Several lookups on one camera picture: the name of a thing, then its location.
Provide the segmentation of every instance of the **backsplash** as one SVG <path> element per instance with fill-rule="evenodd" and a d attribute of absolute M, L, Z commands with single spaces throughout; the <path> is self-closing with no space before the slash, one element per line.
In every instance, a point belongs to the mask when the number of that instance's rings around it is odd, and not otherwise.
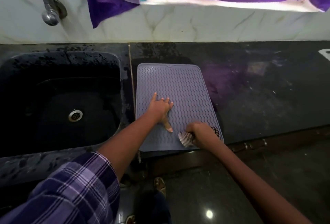
<path fill-rule="evenodd" d="M 0 44 L 330 40 L 330 12 L 142 5 L 92 28 L 87 0 L 59 0 L 68 17 L 42 21 L 42 0 L 0 0 Z"/>

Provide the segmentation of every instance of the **gray drying mat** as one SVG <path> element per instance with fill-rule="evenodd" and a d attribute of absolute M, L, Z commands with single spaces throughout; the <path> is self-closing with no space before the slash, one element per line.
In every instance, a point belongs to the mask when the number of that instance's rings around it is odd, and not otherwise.
<path fill-rule="evenodd" d="M 148 109 L 154 92 L 157 100 L 169 97 L 174 102 L 168 113 L 168 120 L 173 128 L 169 133 L 158 124 L 145 139 L 140 151 L 165 151 L 196 149 L 185 148 L 179 141 L 178 134 L 185 130 L 190 122 L 207 122 L 219 129 L 223 136 L 212 107 L 210 97 L 200 68 L 196 65 L 153 64 L 138 65 L 136 85 L 136 117 Z"/>

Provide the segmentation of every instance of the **black sink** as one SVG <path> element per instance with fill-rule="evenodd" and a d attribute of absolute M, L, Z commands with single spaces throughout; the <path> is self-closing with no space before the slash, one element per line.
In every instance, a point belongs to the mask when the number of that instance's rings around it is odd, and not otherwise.
<path fill-rule="evenodd" d="M 0 157 L 95 145 L 118 129 L 118 58 L 103 52 L 37 52 L 0 67 Z"/>

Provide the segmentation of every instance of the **plaid sleeve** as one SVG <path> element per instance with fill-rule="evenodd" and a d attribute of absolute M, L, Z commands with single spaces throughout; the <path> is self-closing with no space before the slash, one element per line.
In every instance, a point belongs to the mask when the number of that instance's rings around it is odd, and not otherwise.
<path fill-rule="evenodd" d="M 32 191 L 26 203 L 1 223 L 113 223 L 119 207 L 119 182 L 110 162 L 98 152 L 62 165 Z"/>

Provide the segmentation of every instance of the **sink drain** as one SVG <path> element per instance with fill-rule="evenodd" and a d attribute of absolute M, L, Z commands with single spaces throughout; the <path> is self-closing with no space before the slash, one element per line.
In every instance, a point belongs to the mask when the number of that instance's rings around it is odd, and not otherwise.
<path fill-rule="evenodd" d="M 81 112 L 80 110 L 73 110 L 73 111 L 69 114 L 69 121 L 71 121 L 71 122 L 77 122 L 77 121 L 79 121 L 82 117 L 83 117 L 83 112 Z"/>

